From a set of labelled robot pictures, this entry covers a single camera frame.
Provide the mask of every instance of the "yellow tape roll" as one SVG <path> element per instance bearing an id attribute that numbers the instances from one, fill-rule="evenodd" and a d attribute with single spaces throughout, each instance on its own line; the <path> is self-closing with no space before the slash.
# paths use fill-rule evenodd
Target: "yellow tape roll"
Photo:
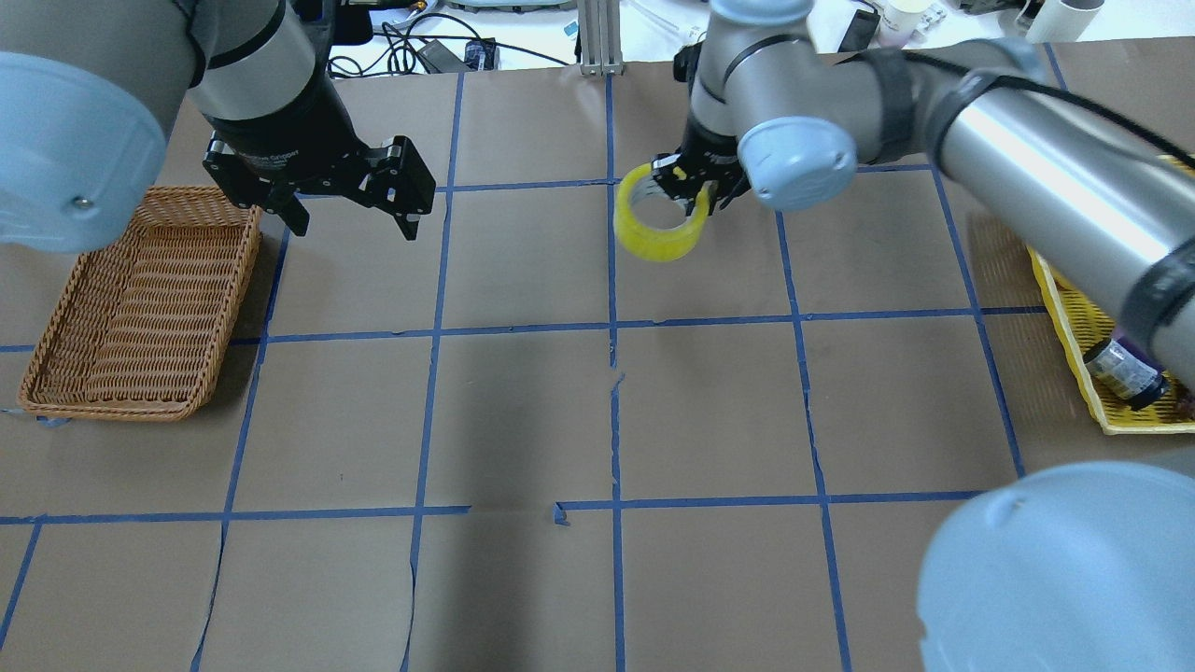
<path id="1" fill-rule="evenodd" d="M 626 251 L 649 262 L 674 262 L 687 255 L 701 237 L 701 228 L 710 212 L 710 194 L 703 189 L 697 195 L 693 214 L 672 228 L 652 228 L 635 216 L 632 207 L 644 196 L 651 195 L 649 189 L 637 189 L 639 183 L 651 179 L 651 164 L 626 173 L 618 185 L 614 198 L 614 237 L 626 248 Z"/>

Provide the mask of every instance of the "empty basket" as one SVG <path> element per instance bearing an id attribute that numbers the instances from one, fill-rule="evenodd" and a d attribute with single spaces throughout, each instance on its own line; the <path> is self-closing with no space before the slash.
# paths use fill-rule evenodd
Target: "empty basket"
<path id="1" fill-rule="evenodd" d="M 80 255 L 19 401 L 29 413 L 182 420 L 212 398 L 261 242 L 259 209 L 155 187 L 116 243 Z"/>

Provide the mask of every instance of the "gray robot arm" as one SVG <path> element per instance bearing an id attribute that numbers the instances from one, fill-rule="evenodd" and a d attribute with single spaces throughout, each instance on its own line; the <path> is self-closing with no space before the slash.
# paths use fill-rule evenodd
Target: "gray robot arm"
<path id="1" fill-rule="evenodd" d="M 859 163 L 927 152 L 1195 380 L 1195 181 L 1127 133 L 997 86 L 1001 74 L 1044 77 L 1029 44 L 878 50 L 829 67 L 805 26 L 811 0 L 710 5 L 705 43 L 676 63 L 690 80 L 682 145 L 652 164 L 668 196 L 692 203 L 712 188 L 724 204 L 749 184 L 765 204 L 798 210 L 845 189 Z"/>
<path id="2" fill-rule="evenodd" d="M 203 165 L 239 207 L 302 234 L 296 194 L 338 195 L 415 237 L 435 181 L 403 136 L 368 147 L 325 73 L 335 0 L 0 4 L 0 243 L 102 248 L 157 178 L 188 88 L 215 128 Z"/>

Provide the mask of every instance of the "white cylinder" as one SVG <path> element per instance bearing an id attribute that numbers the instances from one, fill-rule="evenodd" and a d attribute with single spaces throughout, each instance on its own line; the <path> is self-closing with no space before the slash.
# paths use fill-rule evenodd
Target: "white cylinder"
<path id="1" fill-rule="evenodd" d="M 881 47 L 903 47 L 913 37 L 921 14 L 933 0 L 885 0 L 876 42 Z"/>
<path id="2" fill-rule="evenodd" d="M 1104 0 L 1046 0 L 1029 26 L 1029 42 L 1076 42 Z"/>

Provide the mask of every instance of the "yellow basket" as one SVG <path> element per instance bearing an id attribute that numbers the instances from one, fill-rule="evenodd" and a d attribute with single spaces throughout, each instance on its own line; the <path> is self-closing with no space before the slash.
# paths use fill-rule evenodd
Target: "yellow basket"
<path id="1" fill-rule="evenodd" d="M 1068 283 L 1059 283 L 1049 262 L 1035 250 L 1029 250 L 1029 257 L 1046 300 L 1046 310 L 1054 322 L 1054 331 L 1066 350 L 1066 364 L 1079 383 L 1079 392 L 1087 402 L 1091 417 L 1099 423 L 1104 434 L 1195 434 L 1195 421 L 1175 411 L 1177 381 L 1170 373 L 1165 374 L 1170 380 L 1170 392 L 1138 411 L 1103 384 L 1091 379 L 1083 364 L 1083 354 L 1107 337 L 1115 323 L 1081 292 L 1064 286 Z"/>

